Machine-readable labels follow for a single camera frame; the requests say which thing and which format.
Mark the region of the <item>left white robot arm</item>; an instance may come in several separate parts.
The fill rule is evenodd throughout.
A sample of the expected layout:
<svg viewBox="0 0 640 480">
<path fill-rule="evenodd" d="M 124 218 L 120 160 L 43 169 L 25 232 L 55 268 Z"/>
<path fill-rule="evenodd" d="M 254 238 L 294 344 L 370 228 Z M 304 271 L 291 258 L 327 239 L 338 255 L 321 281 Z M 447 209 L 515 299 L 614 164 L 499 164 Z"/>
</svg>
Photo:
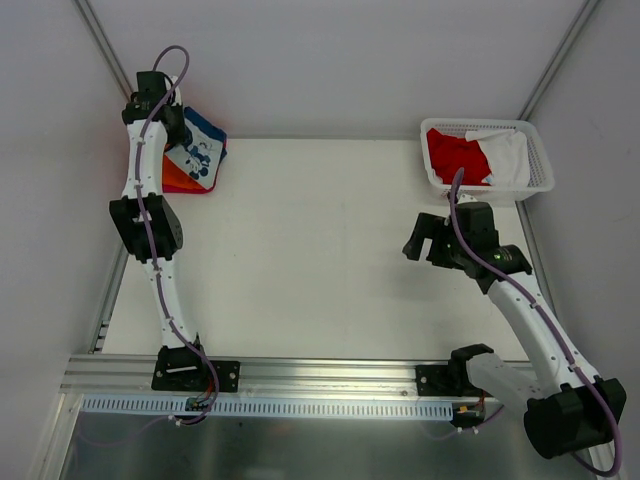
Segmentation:
<svg viewBox="0 0 640 480">
<path fill-rule="evenodd" d="M 179 299 L 177 260 L 184 235 L 162 192 L 165 150 L 186 138 L 177 84 L 177 78 L 157 70 L 137 74 L 137 90 L 122 111 L 129 138 L 128 172 L 109 213 L 128 254 L 142 265 L 158 310 L 161 347 L 151 388 L 195 392 L 211 386 L 211 373 L 198 332 Z"/>
</svg>

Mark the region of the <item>blue t shirt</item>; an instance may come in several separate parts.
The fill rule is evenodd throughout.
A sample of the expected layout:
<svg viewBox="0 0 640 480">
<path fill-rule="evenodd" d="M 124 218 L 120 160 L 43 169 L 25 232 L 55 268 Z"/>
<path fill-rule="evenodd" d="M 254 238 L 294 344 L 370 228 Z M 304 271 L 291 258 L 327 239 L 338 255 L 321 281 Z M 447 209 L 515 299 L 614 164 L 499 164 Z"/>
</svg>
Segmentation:
<svg viewBox="0 0 640 480">
<path fill-rule="evenodd" d="M 186 140 L 169 149 L 169 162 L 204 190 L 211 190 L 227 155 L 227 134 L 192 107 L 184 109 Z"/>
</svg>

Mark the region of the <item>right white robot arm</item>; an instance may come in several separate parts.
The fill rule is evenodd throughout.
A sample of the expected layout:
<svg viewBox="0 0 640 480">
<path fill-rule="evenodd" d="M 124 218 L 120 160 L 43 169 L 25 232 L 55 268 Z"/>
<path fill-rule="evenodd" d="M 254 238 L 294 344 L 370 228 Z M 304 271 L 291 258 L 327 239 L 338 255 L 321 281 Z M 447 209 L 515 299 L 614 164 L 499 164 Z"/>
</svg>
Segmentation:
<svg viewBox="0 0 640 480">
<path fill-rule="evenodd" d="M 419 214 L 402 252 L 411 261 L 425 259 L 474 280 L 506 319 L 534 372 L 520 373 L 479 343 L 453 350 L 431 374 L 418 370 L 420 388 L 493 396 L 521 418 L 528 440 L 545 459 L 621 445 L 624 387 L 616 378 L 603 378 L 569 339 L 524 253 L 501 244 L 489 204 L 459 203 L 448 216 Z"/>
</svg>

